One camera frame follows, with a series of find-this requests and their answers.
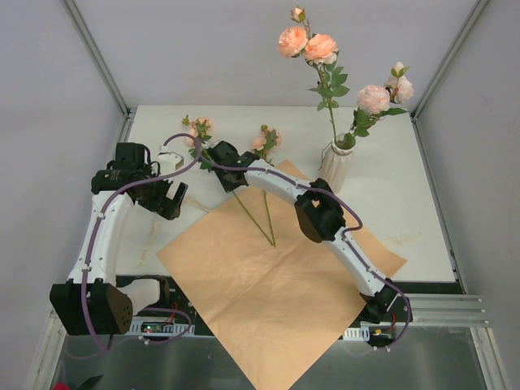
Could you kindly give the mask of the pink rose stem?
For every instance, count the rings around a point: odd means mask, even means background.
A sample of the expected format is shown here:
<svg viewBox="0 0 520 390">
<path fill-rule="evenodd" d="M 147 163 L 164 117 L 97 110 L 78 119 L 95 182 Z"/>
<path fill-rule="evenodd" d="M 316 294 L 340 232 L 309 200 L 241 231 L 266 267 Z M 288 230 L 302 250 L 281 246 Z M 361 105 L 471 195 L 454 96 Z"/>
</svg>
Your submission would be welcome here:
<svg viewBox="0 0 520 390">
<path fill-rule="evenodd" d="M 201 141 L 210 141 L 212 136 L 210 134 L 213 126 L 211 121 L 206 117 L 199 117 L 195 120 L 191 120 L 188 115 L 186 115 L 182 121 L 182 125 L 188 128 L 188 133 Z M 267 242 L 271 245 L 269 239 L 271 237 L 270 231 L 266 233 L 266 231 L 260 226 L 259 222 L 254 218 L 254 216 L 250 213 L 249 209 L 242 202 L 242 200 L 238 197 L 235 192 L 232 192 L 234 198 L 239 203 L 242 210 L 248 215 L 251 221 L 255 224 L 256 228 L 264 235 Z"/>
<path fill-rule="evenodd" d="M 387 116 L 406 112 L 399 105 L 414 96 L 414 86 L 407 77 L 410 67 L 397 62 L 383 85 L 367 85 L 357 94 L 357 108 L 353 112 L 353 122 L 349 130 L 338 142 L 346 150 L 351 150 L 359 137 L 368 137 L 369 130 Z"/>
<path fill-rule="evenodd" d="M 266 124 L 263 124 L 260 127 L 260 135 L 253 140 L 252 151 L 259 158 L 267 162 L 268 164 L 272 164 L 271 152 L 281 143 L 281 135 L 274 129 L 270 128 Z M 271 219 L 271 212 L 268 205 L 267 200 L 267 192 L 262 192 L 263 203 L 266 210 L 267 222 L 270 231 L 270 243 L 273 247 L 276 247 L 275 241 L 275 232 Z"/>
<path fill-rule="evenodd" d="M 287 27 L 280 35 L 277 49 L 286 59 L 302 58 L 318 76 L 317 83 L 310 91 L 317 93 L 321 101 L 317 110 L 327 110 L 335 140 L 338 131 L 333 110 L 339 107 L 336 100 L 349 92 L 345 85 L 349 75 L 337 65 L 339 49 L 336 40 L 327 34 L 312 32 L 306 10 L 295 6 L 290 11 L 293 26 Z"/>
</svg>

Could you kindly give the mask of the cream ribbon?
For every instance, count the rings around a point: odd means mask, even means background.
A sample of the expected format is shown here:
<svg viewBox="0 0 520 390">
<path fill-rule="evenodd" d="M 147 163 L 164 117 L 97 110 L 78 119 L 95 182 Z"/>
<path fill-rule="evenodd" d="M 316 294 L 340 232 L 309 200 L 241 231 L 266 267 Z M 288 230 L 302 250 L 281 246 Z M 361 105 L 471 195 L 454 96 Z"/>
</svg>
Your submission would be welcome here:
<svg viewBox="0 0 520 390">
<path fill-rule="evenodd" d="M 209 208 L 192 195 L 186 196 L 183 200 L 180 217 L 177 219 L 166 220 L 156 214 L 137 211 L 141 225 L 140 233 L 135 234 L 135 244 L 139 244 L 134 266 L 136 273 L 161 274 L 163 265 L 157 258 L 157 252 L 209 211 Z"/>
</svg>

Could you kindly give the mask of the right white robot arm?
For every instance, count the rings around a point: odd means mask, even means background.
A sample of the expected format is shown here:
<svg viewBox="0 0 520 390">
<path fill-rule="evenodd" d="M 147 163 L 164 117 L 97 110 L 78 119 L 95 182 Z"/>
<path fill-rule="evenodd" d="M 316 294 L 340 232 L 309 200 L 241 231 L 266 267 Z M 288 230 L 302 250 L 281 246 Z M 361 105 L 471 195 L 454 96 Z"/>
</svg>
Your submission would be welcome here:
<svg viewBox="0 0 520 390">
<path fill-rule="evenodd" d="M 349 227 L 344 217 L 348 209 L 326 180 L 299 179 L 273 167 L 251 152 L 238 154 L 226 141 L 207 147 L 210 164 L 224 190 L 253 186 L 294 206 L 299 227 L 309 240 L 326 245 L 349 271 L 366 303 L 362 318 L 380 323 L 395 310 L 397 287 L 366 256 L 351 232 L 362 222 Z"/>
</svg>

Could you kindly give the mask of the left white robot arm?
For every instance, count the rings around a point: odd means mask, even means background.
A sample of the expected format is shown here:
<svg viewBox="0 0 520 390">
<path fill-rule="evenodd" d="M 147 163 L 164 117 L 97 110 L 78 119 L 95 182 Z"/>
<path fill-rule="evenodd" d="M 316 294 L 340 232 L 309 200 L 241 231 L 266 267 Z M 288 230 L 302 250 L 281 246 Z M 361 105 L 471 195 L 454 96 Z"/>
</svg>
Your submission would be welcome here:
<svg viewBox="0 0 520 390">
<path fill-rule="evenodd" d="M 68 335 L 123 335 L 142 310 L 155 316 L 170 310 L 172 298 L 163 277 L 116 285 L 120 242 L 132 209 L 139 206 L 165 220 L 180 216 L 188 186 L 179 184 L 169 197 L 171 181 L 160 179 L 160 171 L 147 146 L 122 142 L 114 159 L 92 178 L 89 226 L 78 259 L 67 280 L 50 290 L 50 302 Z"/>
</svg>

